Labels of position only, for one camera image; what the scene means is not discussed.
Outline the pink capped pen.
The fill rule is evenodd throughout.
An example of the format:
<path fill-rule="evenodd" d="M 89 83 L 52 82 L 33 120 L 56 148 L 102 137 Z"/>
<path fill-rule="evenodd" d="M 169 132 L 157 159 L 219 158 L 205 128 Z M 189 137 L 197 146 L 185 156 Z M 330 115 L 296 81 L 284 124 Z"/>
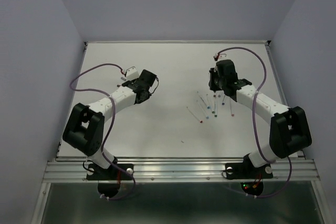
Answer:
<path fill-rule="evenodd" d="M 230 98 L 230 100 L 229 100 L 229 108 L 230 108 L 230 114 L 231 114 L 232 117 L 235 116 L 234 109 L 233 109 L 233 103 L 234 102 L 233 102 L 232 98 Z"/>

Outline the light blue capped pen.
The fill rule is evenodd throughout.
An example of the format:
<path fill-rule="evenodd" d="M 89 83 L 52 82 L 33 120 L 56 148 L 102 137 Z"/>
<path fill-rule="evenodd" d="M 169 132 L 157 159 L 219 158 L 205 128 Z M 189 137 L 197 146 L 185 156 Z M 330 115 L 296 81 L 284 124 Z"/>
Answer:
<path fill-rule="evenodd" d="M 203 96 L 200 94 L 199 91 L 197 91 L 197 95 L 198 95 L 198 97 L 200 98 L 201 102 L 204 104 L 204 106 L 205 106 L 207 109 L 210 109 L 211 107 L 208 105 L 208 103 L 205 101 L 205 99 L 203 98 Z"/>

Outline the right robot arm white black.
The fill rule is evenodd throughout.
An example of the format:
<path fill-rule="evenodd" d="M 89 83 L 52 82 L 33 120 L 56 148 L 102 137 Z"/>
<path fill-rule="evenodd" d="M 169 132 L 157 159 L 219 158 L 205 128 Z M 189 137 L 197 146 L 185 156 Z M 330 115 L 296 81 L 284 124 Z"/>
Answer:
<path fill-rule="evenodd" d="M 221 60 L 209 70 L 209 89 L 223 91 L 235 102 L 251 109 L 254 133 L 257 135 L 255 117 L 261 117 L 270 126 L 269 141 L 246 156 L 242 163 L 244 175 L 253 177 L 260 167 L 286 158 L 312 144 L 308 120 L 304 109 L 290 108 L 260 92 L 247 79 L 239 79 L 231 60 Z"/>

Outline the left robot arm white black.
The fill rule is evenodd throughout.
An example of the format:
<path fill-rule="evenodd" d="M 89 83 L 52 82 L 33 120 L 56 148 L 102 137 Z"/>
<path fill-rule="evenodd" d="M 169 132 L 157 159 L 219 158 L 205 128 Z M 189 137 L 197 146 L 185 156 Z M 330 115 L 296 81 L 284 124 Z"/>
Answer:
<path fill-rule="evenodd" d="M 148 100 L 152 95 L 150 88 L 157 80 L 157 75 L 148 70 L 138 73 L 136 68 L 128 69 L 125 82 L 112 94 L 88 105 L 78 103 L 72 108 L 62 140 L 98 165 L 104 178 L 113 178 L 117 172 L 113 163 L 116 159 L 104 149 L 107 140 L 104 125 L 108 121 L 113 124 L 116 114 L 123 109 Z"/>

